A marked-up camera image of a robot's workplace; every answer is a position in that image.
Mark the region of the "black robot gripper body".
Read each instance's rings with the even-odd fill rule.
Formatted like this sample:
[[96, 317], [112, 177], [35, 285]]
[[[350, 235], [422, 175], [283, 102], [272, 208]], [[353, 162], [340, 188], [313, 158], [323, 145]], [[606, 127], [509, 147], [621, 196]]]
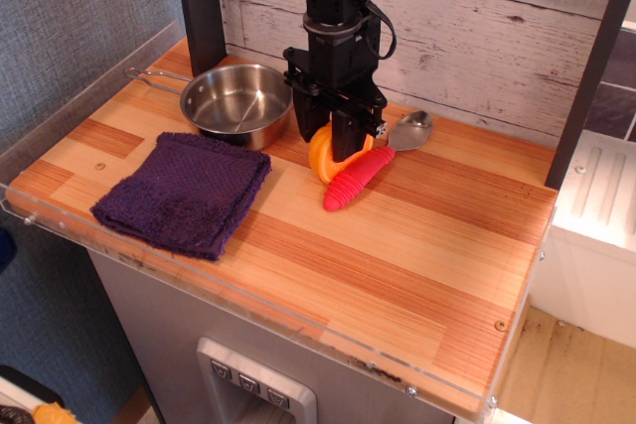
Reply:
[[381, 23], [361, 21], [351, 28], [330, 30], [323, 25], [305, 25], [308, 48], [287, 48], [286, 81], [305, 91], [320, 90], [331, 113], [353, 112], [387, 105], [374, 83], [380, 53]]

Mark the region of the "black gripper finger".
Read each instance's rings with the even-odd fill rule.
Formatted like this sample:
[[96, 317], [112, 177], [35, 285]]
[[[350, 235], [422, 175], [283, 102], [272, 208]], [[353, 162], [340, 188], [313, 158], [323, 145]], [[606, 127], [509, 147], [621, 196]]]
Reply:
[[331, 110], [327, 98], [320, 91], [305, 91], [292, 87], [294, 110], [298, 131], [305, 142], [309, 142], [315, 133], [330, 120]]
[[378, 138], [387, 126], [381, 108], [362, 108], [353, 112], [332, 113], [333, 159], [343, 162], [362, 150], [368, 138]]

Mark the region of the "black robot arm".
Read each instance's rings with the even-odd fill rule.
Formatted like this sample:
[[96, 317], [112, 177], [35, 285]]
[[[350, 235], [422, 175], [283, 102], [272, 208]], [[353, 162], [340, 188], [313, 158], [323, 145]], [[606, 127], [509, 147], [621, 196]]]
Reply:
[[[286, 82], [293, 89], [298, 129], [310, 141], [324, 125], [332, 128], [332, 155], [343, 162], [386, 130], [388, 102], [373, 80], [381, 26], [388, 17], [372, 0], [305, 0], [306, 51], [288, 48]], [[211, 69], [226, 55], [220, 0], [182, 0], [191, 67]]]

